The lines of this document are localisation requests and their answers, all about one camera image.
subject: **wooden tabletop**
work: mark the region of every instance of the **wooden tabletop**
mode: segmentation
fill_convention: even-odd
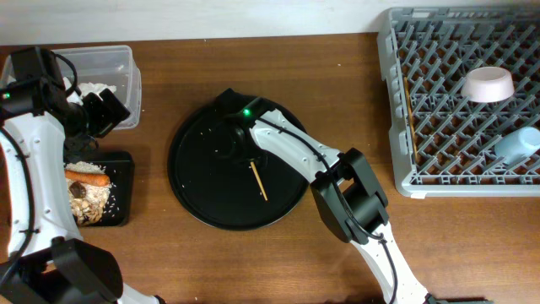
[[[143,75],[141,121],[100,143],[132,154],[132,214],[121,228],[81,229],[84,240],[114,254],[129,285],[169,303],[371,302],[381,297],[358,251],[321,222],[310,192],[276,224],[246,232],[204,225],[178,203],[166,174],[173,135],[198,107],[230,87],[279,102],[324,144],[364,152],[388,196],[397,243],[432,294],[539,303],[540,199],[417,200],[397,192],[388,93],[375,38],[126,43]],[[12,50],[0,48],[0,60]],[[0,247],[6,248],[5,195],[2,201]]]

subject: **brown food item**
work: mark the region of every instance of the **brown food item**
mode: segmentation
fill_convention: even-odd
[[[106,174],[80,173],[70,170],[65,170],[64,172],[66,178],[75,182],[83,182],[97,187],[105,187],[111,184],[111,180]]]
[[[69,186],[69,191],[74,198],[84,198],[86,197],[86,188],[81,185],[80,182],[74,182]]]

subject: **clear plastic bin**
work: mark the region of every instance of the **clear plastic bin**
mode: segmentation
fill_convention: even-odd
[[[141,72],[133,61],[131,47],[97,46],[53,51],[73,62],[80,84],[91,82],[116,86],[116,98],[124,104],[131,115],[120,122],[115,130],[135,128],[138,125],[142,101]],[[63,61],[57,61],[62,76],[73,81],[71,68]],[[0,88],[7,85],[9,76],[14,76],[10,57],[4,64]]]

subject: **gray dish drying rack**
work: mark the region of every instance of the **gray dish drying rack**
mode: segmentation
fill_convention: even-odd
[[[377,44],[397,190],[540,196],[540,153],[509,165],[494,153],[506,134],[540,127],[540,9],[393,8],[388,16]],[[479,104],[460,94],[467,72],[485,66],[512,72],[513,97]]]

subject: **black cable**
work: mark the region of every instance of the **black cable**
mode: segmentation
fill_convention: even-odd
[[[66,96],[69,97],[77,89],[77,69],[75,68],[75,65],[64,56],[56,53],[54,53],[54,56],[65,62],[73,71],[73,82],[71,83],[71,87],[69,87],[69,89],[66,89]]]
[[[22,149],[19,147],[15,139],[11,136],[11,134],[6,131],[6,129],[2,128],[0,129],[0,132],[5,136],[9,143],[13,146],[15,149],[15,152],[17,152],[17,158],[19,158],[21,165],[23,166],[23,172],[24,172],[24,179],[26,180],[26,191],[28,193],[28,205],[29,205],[29,215],[28,215],[28,229],[25,231],[20,231],[21,233],[24,233],[24,241],[21,247],[15,254],[8,259],[11,264],[8,266],[8,270],[3,274],[2,278],[0,279],[0,288],[6,283],[6,281],[11,277],[13,272],[15,271],[15,268],[19,264],[19,260],[23,256],[24,251],[30,244],[30,241],[32,239],[32,235],[38,231],[34,230],[34,223],[35,223],[35,201],[34,201],[34,192],[32,190],[32,181],[30,180],[30,170],[28,169],[28,163],[26,162],[26,156],[24,156],[24,153]]]
[[[374,235],[372,233],[369,233],[356,220],[356,218],[353,215],[353,211],[348,206],[347,201],[343,197],[343,194],[342,194],[341,190],[339,190],[338,182],[334,178],[330,166],[328,165],[327,161],[324,159],[324,156],[322,156],[321,153],[319,153],[319,151],[317,151],[315,148],[313,148],[313,146],[311,146],[311,144],[308,143],[305,139],[301,138],[299,135],[297,135],[295,133],[290,132],[286,128],[282,128],[282,127],[278,126],[277,124],[269,122],[268,120],[266,120],[264,118],[259,117],[259,118],[257,118],[257,120],[266,123],[268,126],[270,126],[272,128],[276,128],[277,130],[279,130],[279,132],[287,133],[288,135],[298,139],[302,144],[304,144],[308,149],[310,149],[311,152],[313,152],[313,154],[317,157],[317,159],[325,166],[325,168],[327,169],[327,174],[330,175],[330,178],[332,180],[332,185],[334,187],[334,190],[337,193],[337,197],[339,198],[339,201],[341,202],[341,205],[345,209],[345,213],[347,213],[347,216],[353,221],[354,225],[362,233],[364,233],[367,237],[379,241],[379,243],[383,246],[383,248],[385,250],[386,257],[388,258],[388,263],[391,266],[391,271],[392,271],[392,275],[393,275],[393,279],[394,279],[394,289],[393,289],[393,292],[392,292],[391,299],[388,302],[389,304],[392,304],[396,300],[396,295],[397,295],[397,271],[396,271],[396,266],[394,265],[394,261],[392,260],[392,256],[390,255],[390,251],[388,250],[388,246],[386,245],[386,239],[385,239],[384,235],[381,233],[379,236],[376,236],[376,235]]]

